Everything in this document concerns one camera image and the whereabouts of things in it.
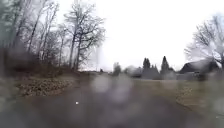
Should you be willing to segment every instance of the grass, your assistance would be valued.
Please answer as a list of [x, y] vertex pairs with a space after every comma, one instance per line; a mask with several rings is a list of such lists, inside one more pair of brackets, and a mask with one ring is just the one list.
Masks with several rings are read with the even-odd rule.
[[148, 93], [163, 96], [184, 105], [200, 114], [213, 107], [213, 101], [224, 90], [222, 82], [217, 81], [176, 81], [176, 80], [134, 80], [136, 88], [148, 90]]

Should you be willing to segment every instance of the wet road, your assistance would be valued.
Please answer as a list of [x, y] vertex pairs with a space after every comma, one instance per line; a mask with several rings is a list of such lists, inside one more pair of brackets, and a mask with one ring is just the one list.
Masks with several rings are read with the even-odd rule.
[[102, 79], [106, 83], [96, 80], [61, 96], [17, 102], [0, 113], [0, 127], [205, 128], [197, 113], [137, 89], [128, 78], [99, 81]]

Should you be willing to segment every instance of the roof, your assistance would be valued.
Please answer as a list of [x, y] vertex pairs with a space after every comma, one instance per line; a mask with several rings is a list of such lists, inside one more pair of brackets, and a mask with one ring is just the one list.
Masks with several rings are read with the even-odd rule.
[[183, 68], [179, 71], [180, 74], [184, 74], [187, 72], [203, 72], [208, 73], [213, 70], [218, 69], [219, 66], [212, 59], [204, 59], [195, 62], [186, 63]]

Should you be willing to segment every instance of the sky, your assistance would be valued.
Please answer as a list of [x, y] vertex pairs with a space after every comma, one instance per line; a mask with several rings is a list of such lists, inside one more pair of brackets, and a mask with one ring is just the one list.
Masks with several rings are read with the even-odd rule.
[[[59, 20], [73, 0], [58, 0]], [[192, 42], [196, 26], [224, 12], [223, 0], [84, 0], [96, 5], [105, 18], [106, 38], [92, 57], [98, 70], [143, 65], [145, 57], [160, 69], [162, 58], [179, 70], [188, 62], [184, 49]]]

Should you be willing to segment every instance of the house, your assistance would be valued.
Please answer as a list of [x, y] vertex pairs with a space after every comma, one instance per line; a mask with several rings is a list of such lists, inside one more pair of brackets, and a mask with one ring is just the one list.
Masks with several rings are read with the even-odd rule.
[[178, 72], [178, 80], [204, 80], [207, 74], [217, 71], [219, 66], [213, 59], [204, 59], [186, 63]]
[[219, 69], [217, 63], [212, 59], [204, 59], [195, 62], [186, 63], [183, 68], [179, 71], [179, 74], [185, 74], [188, 72], [194, 73], [210, 73], [214, 70]]

